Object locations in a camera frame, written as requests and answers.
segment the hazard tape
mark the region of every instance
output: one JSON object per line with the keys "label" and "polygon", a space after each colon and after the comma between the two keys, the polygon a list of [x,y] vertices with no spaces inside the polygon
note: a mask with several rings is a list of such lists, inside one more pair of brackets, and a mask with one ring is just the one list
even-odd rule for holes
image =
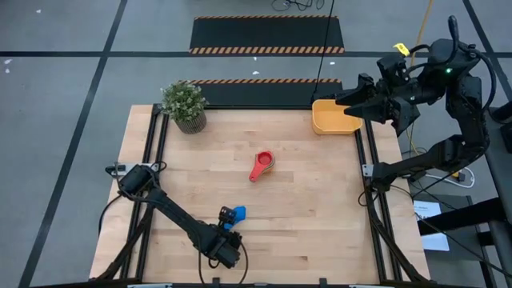
{"label": "hazard tape", "polygon": [[[258,84],[258,83],[316,83],[314,78],[276,78],[276,79],[211,79],[211,80],[180,80],[179,83],[189,84]],[[318,83],[341,83],[336,78],[321,78]]]}
{"label": "hazard tape", "polygon": [[[277,47],[195,47],[189,50],[191,54],[320,54],[323,46],[277,46]],[[328,46],[325,54],[341,54],[345,48]]]}
{"label": "hazard tape", "polygon": [[197,19],[242,19],[242,18],[328,18],[328,15],[238,15],[238,16],[198,16]]}

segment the metal bracket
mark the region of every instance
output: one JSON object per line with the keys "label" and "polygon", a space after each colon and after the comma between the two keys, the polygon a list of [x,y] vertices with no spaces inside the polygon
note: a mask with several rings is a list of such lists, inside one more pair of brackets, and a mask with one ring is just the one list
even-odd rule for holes
{"label": "metal bracket", "polygon": [[[158,164],[158,163],[130,163],[130,164],[119,163],[118,164],[118,176],[125,176],[137,164],[148,166],[155,172],[158,171],[158,169],[160,169],[160,164]],[[105,167],[105,172],[107,172],[108,175],[112,176],[113,178],[116,177],[115,166]]]}
{"label": "metal bracket", "polygon": [[211,279],[211,285],[214,288],[220,288],[220,286],[221,286],[221,279],[219,277],[213,277]]}
{"label": "metal bracket", "polygon": [[374,174],[374,165],[373,164],[362,164],[362,175],[364,177],[371,177]]}
{"label": "metal bracket", "polygon": [[152,115],[158,115],[162,112],[162,104],[153,104],[153,109],[151,110]]}
{"label": "metal bracket", "polygon": [[327,288],[329,286],[327,284],[327,278],[319,278],[318,282],[320,283],[320,288]]}

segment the red measuring cup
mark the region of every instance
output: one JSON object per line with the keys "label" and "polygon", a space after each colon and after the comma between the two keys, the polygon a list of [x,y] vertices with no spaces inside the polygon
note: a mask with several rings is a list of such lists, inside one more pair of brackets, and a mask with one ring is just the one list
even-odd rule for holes
{"label": "red measuring cup", "polygon": [[270,151],[263,151],[258,154],[256,154],[256,159],[254,161],[254,168],[250,172],[249,180],[251,182],[256,182],[258,180],[258,177],[267,172],[272,168],[274,165],[274,155]]}

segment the gray floor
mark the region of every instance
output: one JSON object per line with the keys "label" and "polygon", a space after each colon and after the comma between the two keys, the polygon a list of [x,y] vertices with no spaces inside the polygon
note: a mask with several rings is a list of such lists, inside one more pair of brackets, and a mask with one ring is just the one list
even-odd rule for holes
{"label": "gray floor", "polygon": [[[0,0],[0,51],[101,51],[119,3]],[[427,3],[344,0],[336,2],[334,15],[340,18],[347,51],[392,51],[397,42],[414,45]],[[329,4],[326,1],[322,10],[313,8],[307,13],[328,14]],[[471,4],[494,51],[512,52],[508,31],[512,20],[507,20],[512,2],[472,0]],[[296,7],[283,13],[300,14]],[[128,0],[112,51],[186,51],[195,16],[236,14],[279,13],[272,11],[270,0]],[[476,43],[484,50],[466,8],[456,0],[434,3],[423,41],[448,38],[446,19],[450,14],[458,18],[461,40]],[[118,156],[131,105],[158,102],[159,88],[179,79],[314,78],[319,60],[109,58],[31,285],[88,279],[98,237],[98,217],[111,182],[103,168]],[[350,88],[356,85],[358,73],[378,77],[376,60],[327,58],[322,77],[340,78]],[[0,173],[0,279],[2,286],[9,288],[19,284],[99,58],[0,57],[0,61],[0,132],[4,135],[0,141],[0,162],[4,164]],[[512,75],[512,59],[499,61],[506,74]],[[254,71],[260,75],[253,76]],[[490,80],[484,65],[476,67],[473,74],[482,77],[486,94]],[[506,96],[499,85],[494,104],[504,102]],[[444,110],[444,102],[422,106],[421,112],[414,127],[417,146],[429,148],[458,132]],[[399,141],[402,150],[409,149],[404,135]],[[473,189],[443,183],[431,192],[468,194],[474,202],[495,196],[485,159],[470,168],[477,179]],[[490,256],[497,261],[492,250]],[[480,269],[475,263],[429,259],[433,279],[481,286]]]}

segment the white cable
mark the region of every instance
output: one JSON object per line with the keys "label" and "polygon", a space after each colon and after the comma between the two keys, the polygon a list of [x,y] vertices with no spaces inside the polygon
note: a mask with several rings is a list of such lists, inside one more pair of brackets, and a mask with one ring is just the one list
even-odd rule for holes
{"label": "white cable", "polygon": [[[473,188],[473,186],[474,186],[474,182],[475,182],[475,177],[474,177],[474,173],[473,173],[473,171],[471,171],[471,169],[470,169],[470,168],[468,168],[468,167],[464,167],[463,169],[466,169],[466,170],[468,170],[468,171],[470,172],[470,174],[471,174],[471,178],[470,178],[470,180],[471,180],[471,184],[469,184],[469,185],[463,185],[463,184],[457,183],[457,182],[455,182],[455,181],[451,181],[451,180],[449,180],[449,179],[443,179],[443,181],[444,181],[444,182],[448,182],[448,183],[453,184],[453,185],[456,185],[456,186],[459,186],[459,187],[461,187],[461,188],[466,188],[466,189]],[[439,176],[436,176],[436,175],[432,175],[432,174],[427,174],[427,175],[425,175],[425,176],[426,176],[426,177],[430,177],[430,178],[434,178],[434,179],[441,179],[441,178],[442,178],[442,177],[439,177]]]}

